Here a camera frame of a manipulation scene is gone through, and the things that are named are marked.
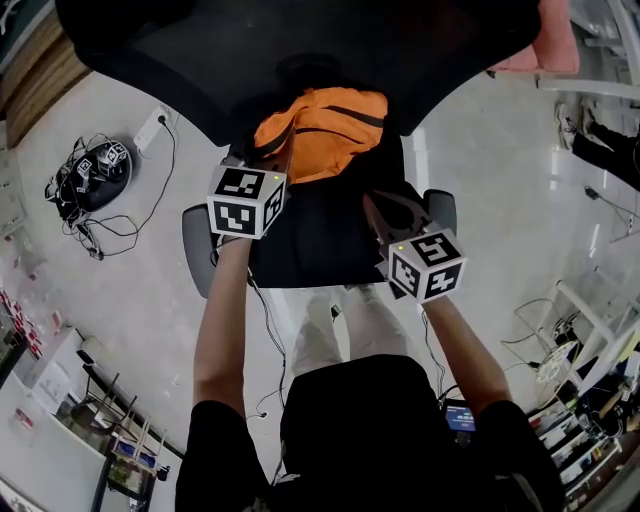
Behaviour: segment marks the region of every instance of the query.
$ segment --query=power strip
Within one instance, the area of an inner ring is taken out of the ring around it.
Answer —
[[[158,121],[160,116],[164,116],[166,124],[170,125],[171,114],[169,110],[162,106],[156,108],[140,129],[138,135],[133,139],[134,144],[138,146],[140,151],[147,149],[147,146],[151,144],[153,138],[158,134],[160,128],[162,128],[162,125]]]

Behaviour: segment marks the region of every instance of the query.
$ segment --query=orange backpack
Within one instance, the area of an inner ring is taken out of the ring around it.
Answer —
[[[380,93],[334,87],[309,90],[286,112],[262,122],[254,136],[261,156],[277,153],[296,130],[291,183],[337,176],[351,159],[378,145],[387,99]]]

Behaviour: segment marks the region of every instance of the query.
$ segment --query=beige pants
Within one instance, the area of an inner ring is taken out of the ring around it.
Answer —
[[[332,296],[322,288],[311,293],[293,351],[291,371],[294,376],[343,362],[333,330]],[[352,288],[341,302],[351,360],[376,354],[407,355],[409,336],[382,303],[373,285]]]

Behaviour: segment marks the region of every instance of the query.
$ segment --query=screen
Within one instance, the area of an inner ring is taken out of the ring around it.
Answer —
[[[447,406],[447,423],[451,430],[462,432],[475,432],[476,425],[471,415],[471,409],[457,405]]]

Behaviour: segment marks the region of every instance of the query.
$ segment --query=person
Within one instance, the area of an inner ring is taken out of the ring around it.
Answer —
[[[453,303],[423,308],[475,418],[468,448],[455,442],[427,374],[407,356],[406,332],[368,286],[344,293],[344,363],[332,294],[311,293],[280,425],[287,475],[270,485],[243,400],[250,248],[247,239],[221,248],[195,351],[176,511],[562,510],[557,468]]]
[[[567,105],[556,105],[556,120],[562,146],[585,162],[609,171],[634,189],[640,190],[639,136],[627,137],[597,123],[589,102],[583,102],[582,111],[583,133],[580,133],[576,123],[569,116]],[[589,137],[602,141],[605,146],[590,140]]]

